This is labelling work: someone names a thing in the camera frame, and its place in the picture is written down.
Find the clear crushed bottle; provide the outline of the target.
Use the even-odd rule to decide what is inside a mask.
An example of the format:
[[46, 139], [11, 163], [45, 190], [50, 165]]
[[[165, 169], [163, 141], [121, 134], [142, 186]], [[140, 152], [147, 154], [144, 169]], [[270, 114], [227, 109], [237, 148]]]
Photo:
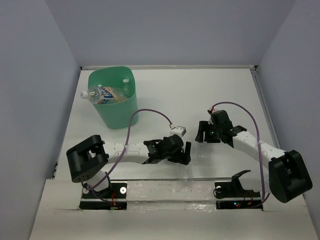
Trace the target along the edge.
[[193, 182], [193, 166], [191, 163], [182, 166], [182, 180], [186, 183]]

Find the clear bottle blue label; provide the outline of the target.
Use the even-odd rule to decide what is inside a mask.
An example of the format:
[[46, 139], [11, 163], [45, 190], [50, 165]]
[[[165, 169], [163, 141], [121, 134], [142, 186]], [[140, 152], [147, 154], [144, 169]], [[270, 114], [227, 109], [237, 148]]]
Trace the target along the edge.
[[130, 93], [130, 80], [129, 79], [123, 79], [123, 93], [125, 95], [126, 98], [130, 98], [131, 97], [131, 93]]

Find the clear bottle blue-orange label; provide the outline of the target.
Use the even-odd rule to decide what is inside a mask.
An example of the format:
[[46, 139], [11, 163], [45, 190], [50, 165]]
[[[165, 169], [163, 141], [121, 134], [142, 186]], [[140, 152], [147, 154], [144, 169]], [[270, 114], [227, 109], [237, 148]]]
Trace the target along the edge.
[[80, 98], [88, 100], [93, 105], [111, 105], [124, 102], [128, 99], [122, 89], [102, 85], [82, 91]]

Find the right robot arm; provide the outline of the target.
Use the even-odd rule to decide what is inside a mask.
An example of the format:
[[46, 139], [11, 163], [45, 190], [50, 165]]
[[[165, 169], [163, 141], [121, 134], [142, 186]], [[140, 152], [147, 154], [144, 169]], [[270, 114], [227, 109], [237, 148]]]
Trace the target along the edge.
[[279, 202], [287, 203], [313, 188], [313, 182], [303, 156], [296, 150], [282, 150], [260, 140], [260, 132], [251, 134], [241, 125], [234, 126], [225, 110], [213, 110], [209, 120], [198, 124], [195, 141], [198, 143], [224, 143], [238, 150], [259, 164], [257, 183], [241, 176], [250, 173], [246, 169], [230, 183], [235, 196], [248, 190], [260, 192], [263, 198], [273, 195]]

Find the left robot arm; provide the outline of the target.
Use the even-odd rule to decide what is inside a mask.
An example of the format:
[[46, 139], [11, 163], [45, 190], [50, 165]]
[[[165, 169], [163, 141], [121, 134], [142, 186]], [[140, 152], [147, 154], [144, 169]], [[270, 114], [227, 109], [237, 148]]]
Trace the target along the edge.
[[163, 160], [181, 165], [191, 162], [191, 146], [177, 135], [122, 145], [92, 135], [66, 152], [71, 181], [104, 198], [110, 194], [111, 172], [119, 163], [158, 164]]

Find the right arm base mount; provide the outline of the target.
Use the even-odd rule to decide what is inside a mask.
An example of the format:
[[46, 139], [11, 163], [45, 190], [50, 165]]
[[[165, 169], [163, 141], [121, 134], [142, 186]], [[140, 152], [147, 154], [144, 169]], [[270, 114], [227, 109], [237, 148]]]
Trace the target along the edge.
[[261, 195], [257, 190], [245, 190], [240, 182], [243, 175], [251, 173], [250, 170], [242, 170], [231, 177], [229, 181], [214, 183], [213, 196], [216, 198], [217, 210], [263, 210]]

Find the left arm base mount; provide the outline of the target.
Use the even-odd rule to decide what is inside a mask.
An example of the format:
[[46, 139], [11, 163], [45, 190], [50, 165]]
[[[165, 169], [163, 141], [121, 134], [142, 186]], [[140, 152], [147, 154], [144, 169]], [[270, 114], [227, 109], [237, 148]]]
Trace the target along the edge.
[[127, 209], [126, 181], [111, 181], [110, 187], [102, 191], [90, 191], [87, 184], [82, 184], [82, 194], [79, 202], [81, 210], [124, 211]]

